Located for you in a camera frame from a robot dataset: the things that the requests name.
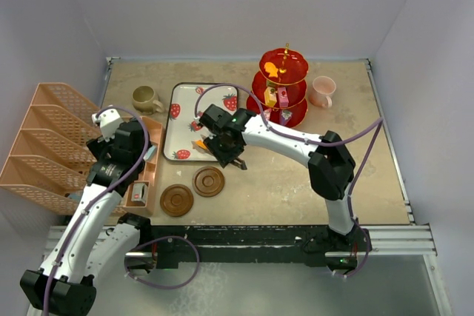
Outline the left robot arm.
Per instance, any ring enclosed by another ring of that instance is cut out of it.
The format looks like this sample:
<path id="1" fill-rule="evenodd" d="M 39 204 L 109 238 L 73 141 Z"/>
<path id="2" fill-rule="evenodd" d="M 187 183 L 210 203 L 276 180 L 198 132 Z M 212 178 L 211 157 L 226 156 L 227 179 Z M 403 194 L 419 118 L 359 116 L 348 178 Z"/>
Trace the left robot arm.
<path id="1" fill-rule="evenodd" d="M 101 136 L 87 142 L 96 158 L 81 200 L 59 242 L 37 270 L 27 270 L 20 287 L 37 315 L 87 315 L 101 279 L 124 258 L 128 249 L 149 248 L 152 232 L 140 226 L 143 218 L 117 226 L 102 242 L 111 212 L 145 168 L 151 146 L 145 123 L 138 115 L 124 121 L 120 107 L 109 106 L 92 116 Z"/>

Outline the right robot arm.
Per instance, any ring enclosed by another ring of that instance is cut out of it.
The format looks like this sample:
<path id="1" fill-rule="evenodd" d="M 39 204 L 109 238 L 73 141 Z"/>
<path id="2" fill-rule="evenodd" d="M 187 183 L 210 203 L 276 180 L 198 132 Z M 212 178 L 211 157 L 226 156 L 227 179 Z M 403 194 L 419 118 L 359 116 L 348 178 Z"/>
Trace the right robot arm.
<path id="1" fill-rule="evenodd" d="M 355 177 L 356 163 L 340 136 L 299 132 L 270 124 L 261 115 L 246 109 L 231 114 L 215 104 L 199 117 L 198 125 L 210 132 L 204 145 L 221 167 L 232 164 L 247 168 L 240 155 L 247 145 L 268 149 L 307 168 L 312 190 L 326 204 L 330 244 L 346 250 L 356 241 L 349 190 Z"/>

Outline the red three-tier cake stand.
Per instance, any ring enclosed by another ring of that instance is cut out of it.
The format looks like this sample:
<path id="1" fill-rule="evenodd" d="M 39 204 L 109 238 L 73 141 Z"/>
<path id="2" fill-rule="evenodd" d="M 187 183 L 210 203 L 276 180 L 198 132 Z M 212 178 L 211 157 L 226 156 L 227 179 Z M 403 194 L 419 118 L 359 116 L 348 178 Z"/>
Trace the red three-tier cake stand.
<path id="1" fill-rule="evenodd" d="M 264 71 L 264 63 L 271 61 L 279 68 L 279 78 L 268 78 Z M 281 110 L 291 110 L 293 113 L 292 126 L 297 127 L 305 119 L 308 110 L 307 82 L 306 76 L 309 71 L 309 64 L 302 54 L 290 49 L 290 45 L 269 50 L 263 54 L 258 63 L 258 72 L 254 75 L 251 84 L 252 95 L 248 97 L 246 108 L 256 113 L 262 110 L 271 109 L 270 121 L 279 124 L 279 113 Z M 289 98 L 289 107 L 280 108 L 277 105 L 267 107 L 264 104 L 264 91 L 267 87 L 286 87 Z"/>

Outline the orange fish cake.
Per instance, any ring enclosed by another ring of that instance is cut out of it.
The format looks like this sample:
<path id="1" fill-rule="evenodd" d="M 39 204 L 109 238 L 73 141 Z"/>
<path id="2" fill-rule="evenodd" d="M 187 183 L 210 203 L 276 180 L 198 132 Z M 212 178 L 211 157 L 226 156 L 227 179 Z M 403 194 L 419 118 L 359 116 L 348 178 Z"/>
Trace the orange fish cake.
<path id="1" fill-rule="evenodd" d="M 193 143 L 195 147 L 199 147 L 200 149 L 207 150 L 207 147 L 202 140 L 197 140 L 197 141 L 194 141 Z"/>
<path id="2" fill-rule="evenodd" d="M 268 78 L 279 78 L 279 68 L 271 61 L 264 63 L 264 71 Z"/>

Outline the yellow cake slice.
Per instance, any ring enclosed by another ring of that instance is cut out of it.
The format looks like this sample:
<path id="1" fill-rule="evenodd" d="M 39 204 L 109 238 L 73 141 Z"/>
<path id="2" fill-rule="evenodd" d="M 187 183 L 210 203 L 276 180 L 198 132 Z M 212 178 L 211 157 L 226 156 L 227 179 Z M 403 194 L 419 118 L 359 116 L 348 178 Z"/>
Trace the yellow cake slice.
<path id="1" fill-rule="evenodd" d="M 264 104 L 267 107 L 274 107 L 277 105 L 278 97 L 275 87 L 267 87 L 264 91 Z"/>

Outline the salmon pink cake slice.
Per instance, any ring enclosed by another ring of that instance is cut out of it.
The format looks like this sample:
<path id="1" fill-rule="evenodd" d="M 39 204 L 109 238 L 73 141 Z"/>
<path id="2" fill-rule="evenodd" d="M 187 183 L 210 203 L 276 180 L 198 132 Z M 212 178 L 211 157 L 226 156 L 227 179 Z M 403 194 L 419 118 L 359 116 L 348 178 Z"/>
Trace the salmon pink cake slice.
<path id="1" fill-rule="evenodd" d="M 265 125 L 268 125 L 268 123 L 270 122 L 271 113 L 272 113 L 271 109 L 265 109 L 261 111 L 260 116 Z"/>

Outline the white strawberry tray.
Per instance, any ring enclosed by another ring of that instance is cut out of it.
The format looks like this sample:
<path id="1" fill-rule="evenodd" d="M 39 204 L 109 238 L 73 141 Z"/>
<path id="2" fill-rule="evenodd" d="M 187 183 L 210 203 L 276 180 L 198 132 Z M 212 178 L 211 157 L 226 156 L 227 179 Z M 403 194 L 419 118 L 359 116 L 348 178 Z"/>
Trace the white strawberry tray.
<path id="1" fill-rule="evenodd" d="M 238 91 L 232 86 L 222 86 L 210 90 L 211 83 L 179 83 L 171 95 L 164 139 L 164 157 L 178 162 L 215 162 L 216 159 L 193 149 L 191 141 L 201 135 L 209 136 L 209 131 L 198 125 L 198 117 L 211 105 L 233 114 L 238 108 Z"/>

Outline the beige ceramic mug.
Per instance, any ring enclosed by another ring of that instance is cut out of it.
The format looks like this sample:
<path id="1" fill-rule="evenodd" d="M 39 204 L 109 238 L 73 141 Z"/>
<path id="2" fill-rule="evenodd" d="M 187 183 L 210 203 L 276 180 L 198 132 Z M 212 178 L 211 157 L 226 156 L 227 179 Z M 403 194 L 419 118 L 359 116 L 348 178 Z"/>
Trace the beige ceramic mug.
<path id="1" fill-rule="evenodd" d="M 135 88 L 132 94 L 132 102 L 133 107 L 145 115 L 166 112 L 163 103 L 158 99 L 158 94 L 149 86 Z"/>

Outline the brown wooden coaster right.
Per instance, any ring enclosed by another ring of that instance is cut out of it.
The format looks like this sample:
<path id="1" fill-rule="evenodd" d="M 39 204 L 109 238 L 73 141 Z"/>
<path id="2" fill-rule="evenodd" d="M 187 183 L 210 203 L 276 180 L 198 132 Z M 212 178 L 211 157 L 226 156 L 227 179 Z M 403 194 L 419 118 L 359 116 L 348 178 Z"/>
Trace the brown wooden coaster right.
<path id="1" fill-rule="evenodd" d="M 216 167 L 206 166 L 198 169 L 192 179 L 194 191 L 205 198 L 218 195 L 224 188 L 225 178 Z"/>

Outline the pink mug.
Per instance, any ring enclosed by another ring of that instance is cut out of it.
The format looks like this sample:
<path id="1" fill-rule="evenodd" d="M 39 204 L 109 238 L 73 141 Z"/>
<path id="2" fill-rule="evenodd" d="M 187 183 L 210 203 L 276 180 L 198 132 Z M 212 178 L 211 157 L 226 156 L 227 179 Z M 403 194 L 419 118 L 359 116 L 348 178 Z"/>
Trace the pink mug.
<path id="1" fill-rule="evenodd" d="M 333 105 L 333 95 L 337 89 L 336 83 L 330 77 L 319 76 L 309 88 L 308 99 L 315 107 L 329 109 Z"/>

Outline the purple cake slice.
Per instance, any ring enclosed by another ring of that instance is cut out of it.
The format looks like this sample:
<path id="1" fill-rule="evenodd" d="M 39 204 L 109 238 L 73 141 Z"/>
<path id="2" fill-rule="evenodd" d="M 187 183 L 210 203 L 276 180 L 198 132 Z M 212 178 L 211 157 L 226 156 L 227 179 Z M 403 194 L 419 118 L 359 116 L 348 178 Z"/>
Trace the purple cake slice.
<path id="1" fill-rule="evenodd" d="M 284 127 L 292 126 L 293 113 L 291 110 L 281 110 L 279 113 L 278 122 Z"/>

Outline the brown wooden coaster left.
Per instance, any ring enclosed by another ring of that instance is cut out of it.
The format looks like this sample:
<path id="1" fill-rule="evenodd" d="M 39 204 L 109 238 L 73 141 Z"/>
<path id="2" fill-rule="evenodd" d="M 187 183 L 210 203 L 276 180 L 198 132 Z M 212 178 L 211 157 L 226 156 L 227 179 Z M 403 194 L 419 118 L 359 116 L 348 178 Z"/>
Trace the brown wooden coaster left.
<path id="1" fill-rule="evenodd" d="M 183 184 L 168 186 L 160 197 L 160 207 L 170 217 L 186 215 L 192 209 L 193 204 L 193 193 Z"/>

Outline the metal tongs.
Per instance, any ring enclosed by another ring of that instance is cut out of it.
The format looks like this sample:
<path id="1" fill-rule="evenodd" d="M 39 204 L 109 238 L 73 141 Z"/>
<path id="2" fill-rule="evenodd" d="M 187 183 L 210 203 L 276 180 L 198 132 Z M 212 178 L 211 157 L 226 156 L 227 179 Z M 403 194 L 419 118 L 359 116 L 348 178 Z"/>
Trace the metal tongs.
<path id="1" fill-rule="evenodd" d="M 207 146 L 204 144 L 204 139 L 206 137 L 204 135 L 201 135 L 201 138 L 198 140 L 193 140 L 191 141 L 193 149 L 197 150 L 200 153 L 207 154 L 213 156 L 211 151 L 207 148 Z M 238 167 L 241 170 L 247 170 L 247 165 L 244 160 L 241 160 L 240 158 L 235 158 L 230 162 L 231 165 Z"/>

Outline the brown wooden coaster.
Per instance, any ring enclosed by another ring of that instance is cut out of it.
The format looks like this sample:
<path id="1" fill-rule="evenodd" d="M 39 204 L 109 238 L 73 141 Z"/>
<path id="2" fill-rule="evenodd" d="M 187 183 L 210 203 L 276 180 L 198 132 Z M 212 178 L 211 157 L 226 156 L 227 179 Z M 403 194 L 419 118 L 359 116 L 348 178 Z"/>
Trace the brown wooden coaster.
<path id="1" fill-rule="evenodd" d="M 224 188 L 225 178 L 216 167 L 206 166 L 198 169 L 192 179 L 194 191 L 205 198 L 218 195 Z"/>
<path id="2" fill-rule="evenodd" d="M 193 204 L 193 193 L 183 184 L 168 186 L 160 197 L 160 207 L 170 217 L 186 215 L 192 209 Z"/>

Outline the small grey box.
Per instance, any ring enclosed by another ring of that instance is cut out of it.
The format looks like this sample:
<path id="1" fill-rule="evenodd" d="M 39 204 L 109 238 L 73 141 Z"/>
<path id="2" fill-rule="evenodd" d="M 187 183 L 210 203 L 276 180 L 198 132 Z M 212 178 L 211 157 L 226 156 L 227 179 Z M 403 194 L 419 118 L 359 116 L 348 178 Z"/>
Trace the small grey box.
<path id="1" fill-rule="evenodd" d="M 133 184 L 130 200 L 134 203 L 146 204 L 148 194 L 148 185 L 143 182 Z"/>

